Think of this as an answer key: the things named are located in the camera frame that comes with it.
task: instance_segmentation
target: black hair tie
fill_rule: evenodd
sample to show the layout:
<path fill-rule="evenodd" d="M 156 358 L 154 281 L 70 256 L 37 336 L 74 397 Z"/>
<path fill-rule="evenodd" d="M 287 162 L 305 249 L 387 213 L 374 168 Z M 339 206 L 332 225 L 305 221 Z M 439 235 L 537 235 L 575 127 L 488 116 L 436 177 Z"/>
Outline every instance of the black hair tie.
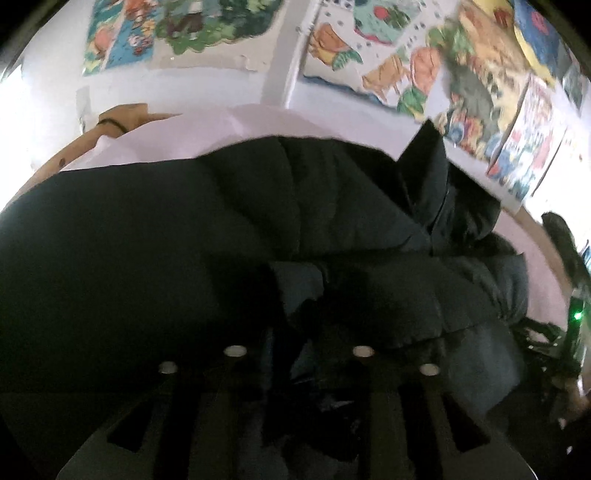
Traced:
<path fill-rule="evenodd" d="M 124 135 L 126 133 L 129 133 L 129 130 L 127 130 L 117 120 L 113 120 L 112 118 L 103 118 L 100 122 L 97 123 L 97 125 L 106 125 L 106 124 L 111 124 L 111 125 L 116 126 L 119 130 L 121 130 L 123 132 Z"/>

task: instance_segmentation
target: colorful poster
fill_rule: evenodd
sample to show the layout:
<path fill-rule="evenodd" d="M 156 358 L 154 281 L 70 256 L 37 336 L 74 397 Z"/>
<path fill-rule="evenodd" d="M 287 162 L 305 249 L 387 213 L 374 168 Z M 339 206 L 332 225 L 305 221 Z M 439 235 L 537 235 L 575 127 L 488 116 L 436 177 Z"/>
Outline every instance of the colorful poster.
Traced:
<path fill-rule="evenodd" d="M 551 101 L 551 90 L 532 77 L 511 133 L 487 176 L 519 202 L 535 189 L 562 142 L 566 125 Z"/>
<path fill-rule="evenodd" d="M 288 0 L 161 0 L 160 68 L 269 68 Z"/>
<path fill-rule="evenodd" d="M 86 41 L 84 75 L 152 56 L 158 0 L 96 0 Z"/>
<path fill-rule="evenodd" d="M 526 0 L 514 0 L 515 35 L 531 67 L 549 85 L 561 78 L 560 63 L 566 50 L 556 29 Z"/>
<path fill-rule="evenodd" d="M 430 32 L 450 59 L 451 107 L 434 123 L 470 155 L 490 160 L 517 115 L 528 79 L 519 45 L 478 7 L 463 1 L 459 25 Z"/>
<path fill-rule="evenodd" d="M 513 31 L 513 6 L 509 0 L 473 0 L 474 3 L 505 32 L 514 35 Z"/>
<path fill-rule="evenodd" d="M 304 75 L 349 87 L 422 121 L 441 67 L 428 32 L 444 19 L 433 0 L 331 0 L 320 8 Z"/>
<path fill-rule="evenodd" d="M 589 88 L 589 79 L 581 73 L 581 66 L 570 50 L 569 57 L 571 64 L 562 77 L 562 87 L 570 103 L 580 115 L 581 106 Z"/>

